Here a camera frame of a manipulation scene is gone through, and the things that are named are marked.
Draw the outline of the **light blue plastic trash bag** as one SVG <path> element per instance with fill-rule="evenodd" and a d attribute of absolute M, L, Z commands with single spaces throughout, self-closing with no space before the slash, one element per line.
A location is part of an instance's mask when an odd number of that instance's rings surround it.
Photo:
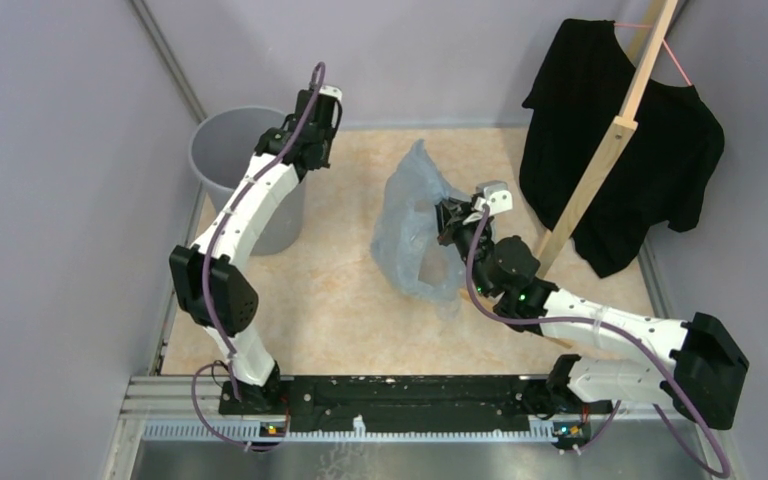
<path fill-rule="evenodd" d="M 441 320 L 460 316 L 465 266 L 454 246 L 438 242 L 436 206 L 466 200 L 426 150 L 415 141 L 386 181 L 370 245 L 371 256 L 390 286 L 435 308 Z"/>

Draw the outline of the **grey plastic trash bin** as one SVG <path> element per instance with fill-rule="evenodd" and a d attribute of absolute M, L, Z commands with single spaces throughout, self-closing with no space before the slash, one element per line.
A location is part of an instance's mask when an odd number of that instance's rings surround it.
<path fill-rule="evenodd" d="M 268 129 L 283 124 L 285 114 L 262 106 L 244 106 L 207 118 L 190 141 L 190 166 L 219 212 L 246 173 L 253 150 Z M 285 197 L 256 242 L 254 256 L 274 255 L 292 246 L 304 222 L 306 184 Z"/>

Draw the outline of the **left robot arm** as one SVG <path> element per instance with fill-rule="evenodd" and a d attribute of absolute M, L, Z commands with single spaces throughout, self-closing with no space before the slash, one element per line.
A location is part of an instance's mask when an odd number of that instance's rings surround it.
<path fill-rule="evenodd" d="M 223 354 L 231 400 L 257 413 L 279 404 L 280 367 L 254 325 L 259 296 L 244 270 L 286 198 L 308 173 L 328 167 L 342 99 L 332 85 L 299 91 L 295 111 L 237 155 L 244 171 L 215 220 L 169 256 L 179 308 Z"/>

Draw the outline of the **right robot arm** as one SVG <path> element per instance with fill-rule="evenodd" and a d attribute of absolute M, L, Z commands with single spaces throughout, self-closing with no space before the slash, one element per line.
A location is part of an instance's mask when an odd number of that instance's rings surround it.
<path fill-rule="evenodd" d="M 466 266 L 467 292 L 479 310 L 518 332 L 572 340 L 612 360 L 565 354 L 546 381 L 549 404 L 572 412 L 582 403 L 631 401 L 671 406 L 716 430 L 733 427 L 750 362 L 726 325 L 697 312 L 689 320 L 638 315 L 538 277 L 539 263 L 518 236 L 492 238 L 486 206 L 446 198 L 435 207 L 438 242 Z"/>

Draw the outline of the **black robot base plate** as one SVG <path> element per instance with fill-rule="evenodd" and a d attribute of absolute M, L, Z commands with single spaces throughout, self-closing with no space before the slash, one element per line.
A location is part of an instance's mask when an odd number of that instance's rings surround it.
<path fill-rule="evenodd" d="M 293 433 L 348 432 L 361 418 L 370 433 L 524 432 L 538 420 L 608 414 L 608 400 L 584 404 L 542 376 L 283 376 L 263 388 L 222 386 L 227 416 L 289 419 Z"/>

